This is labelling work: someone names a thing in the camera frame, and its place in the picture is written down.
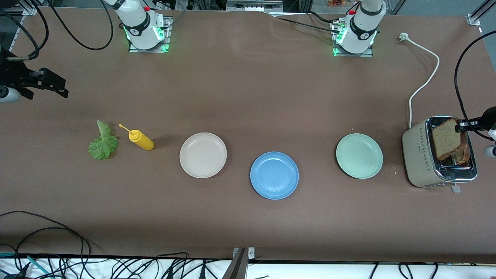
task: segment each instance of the blue plate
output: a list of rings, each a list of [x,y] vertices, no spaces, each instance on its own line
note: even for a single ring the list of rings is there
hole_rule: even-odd
[[[280,200],[291,195],[299,178],[298,167],[291,157],[276,151],[260,155],[250,171],[255,191],[270,200]]]

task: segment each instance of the brown table surface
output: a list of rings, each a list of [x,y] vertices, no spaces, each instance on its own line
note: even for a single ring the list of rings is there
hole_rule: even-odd
[[[396,38],[408,32],[441,59],[413,101],[414,124],[461,117],[454,67],[480,35],[465,18],[386,16],[367,59],[334,57],[329,34],[260,12],[186,12],[167,54],[128,53],[114,12],[114,40],[97,52],[77,45],[49,9],[44,14],[50,38],[26,64],[60,74],[70,94],[34,90],[34,100],[1,105],[2,212],[56,219],[103,255],[226,258],[232,247],[254,246],[260,259],[496,260],[496,161],[482,153],[490,142],[472,135],[479,177],[459,195],[413,187],[401,148],[408,98],[435,59]],[[85,44],[107,41],[103,10],[60,14]],[[291,18],[325,27],[307,15]],[[24,26],[41,42],[39,16]],[[22,56],[32,48],[20,35],[13,51]],[[469,117],[496,103],[483,43],[464,59],[459,84]],[[111,159],[88,154],[97,119],[119,137]],[[119,123],[154,139],[155,149],[131,143]],[[198,132],[217,134],[228,148],[226,165],[210,179],[192,178],[179,164],[181,145]],[[373,178],[353,179],[339,168],[335,148],[350,133],[367,134],[382,148],[384,165]],[[249,180],[253,161],[273,150],[290,155],[300,171],[294,193],[279,201],[259,196]],[[0,221],[1,241],[13,244],[50,226],[22,215]],[[20,252],[77,254],[79,245],[52,231]]]

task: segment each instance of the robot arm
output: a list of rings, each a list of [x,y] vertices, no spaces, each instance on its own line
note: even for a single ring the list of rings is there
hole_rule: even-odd
[[[20,96],[33,99],[34,93],[27,87],[50,90],[67,98],[65,79],[47,68],[33,71],[23,61],[10,61],[9,57],[15,55],[0,46],[0,103],[15,102]]]
[[[459,120],[455,127],[456,131],[489,131],[490,139],[496,141],[496,107],[487,109],[481,117],[470,119],[469,123],[470,125],[464,119]],[[496,157],[496,145],[486,146],[484,154],[488,157]]]
[[[164,40],[163,33],[157,31],[163,27],[163,15],[141,6],[139,0],[104,1],[114,8],[124,25],[127,38],[136,48],[151,49]]]
[[[385,14],[386,3],[383,0],[361,0],[357,13],[348,14],[342,19],[346,30],[336,43],[349,53],[363,53],[373,43],[377,27]]]

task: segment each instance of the toaster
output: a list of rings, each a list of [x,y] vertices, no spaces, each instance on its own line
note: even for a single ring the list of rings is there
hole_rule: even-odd
[[[416,187],[435,188],[451,186],[459,193],[459,183],[473,181],[477,177],[474,152],[467,135],[470,159],[462,165],[456,164],[454,156],[439,161],[435,155],[432,131],[444,121],[454,117],[433,116],[407,130],[403,134],[403,155],[408,180]]]

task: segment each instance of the white plate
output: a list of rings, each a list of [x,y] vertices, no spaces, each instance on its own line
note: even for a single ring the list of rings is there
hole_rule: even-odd
[[[216,175],[224,167],[226,159],[226,145],[211,133],[198,133],[189,137],[179,152],[181,167],[195,178]]]
[[[350,134],[338,143],[336,158],[344,172],[352,177],[367,179],[382,167],[379,144],[364,134]]]

